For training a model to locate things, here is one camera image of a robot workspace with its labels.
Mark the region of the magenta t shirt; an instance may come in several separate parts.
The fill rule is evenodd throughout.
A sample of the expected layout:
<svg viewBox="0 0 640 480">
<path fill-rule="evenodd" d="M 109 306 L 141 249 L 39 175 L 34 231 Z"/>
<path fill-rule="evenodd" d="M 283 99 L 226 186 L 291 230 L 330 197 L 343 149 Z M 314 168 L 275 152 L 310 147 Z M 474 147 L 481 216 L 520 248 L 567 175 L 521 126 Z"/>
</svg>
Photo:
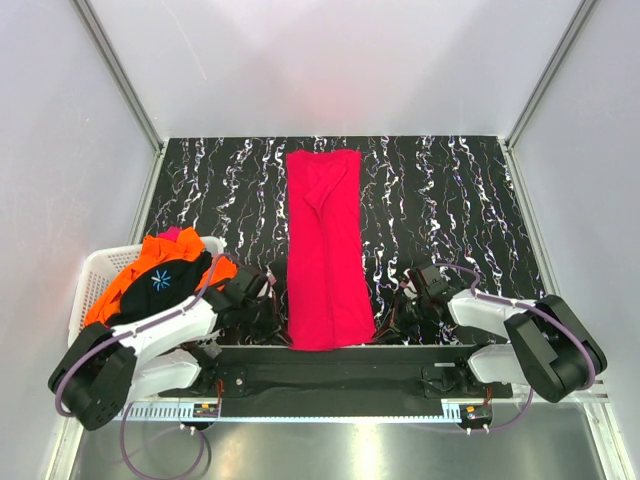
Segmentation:
<svg viewBox="0 0 640 480">
<path fill-rule="evenodd" d="M 286 156 L 291 348 L 329 351 L 372 341 L 375 322 L 360 228 L 361 154 Z"/>
</svg>

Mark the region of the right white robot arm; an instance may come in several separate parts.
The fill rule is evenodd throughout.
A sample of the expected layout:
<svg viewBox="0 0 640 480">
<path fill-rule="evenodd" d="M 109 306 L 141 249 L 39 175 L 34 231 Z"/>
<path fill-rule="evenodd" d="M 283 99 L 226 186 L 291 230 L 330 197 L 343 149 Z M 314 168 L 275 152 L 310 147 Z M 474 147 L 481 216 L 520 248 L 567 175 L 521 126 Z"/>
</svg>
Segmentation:
<svg viewBox="0 0 640 480">
<path fill-rule="evenodd" d="M 378 343 L 417 342 L 428 328 L 482 330 L 499 342 L 480 347 L 454 371 L 454 384 L 476 396 L 489 384 L 528 386 L 550 403 L 590 389 L 608 359 L 578 316 L 560 296 L 538 300 L 492 295 L 478 278 L 467 285 L 447 280 L 447 264 L 408 270 L 389 316 L 374 337 Z"/>
</svg>

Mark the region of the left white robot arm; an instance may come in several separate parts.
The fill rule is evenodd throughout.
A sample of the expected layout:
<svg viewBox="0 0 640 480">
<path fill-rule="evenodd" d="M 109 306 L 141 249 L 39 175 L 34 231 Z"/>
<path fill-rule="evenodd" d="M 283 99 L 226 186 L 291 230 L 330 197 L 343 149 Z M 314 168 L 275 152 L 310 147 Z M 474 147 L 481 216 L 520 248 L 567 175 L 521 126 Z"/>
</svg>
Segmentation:
<svg viewBox="0 0 640 480">
<path fill-rule="evenodd" d="M 146 398 L 219 395 L 225 377 L 217 371 L 217 338 L 223 333 L 291 345 L 268 275 L 241 267 L 154 315 L 86 326 L 49 378 L 55 408 L 92 431 Z"/>
</svg>

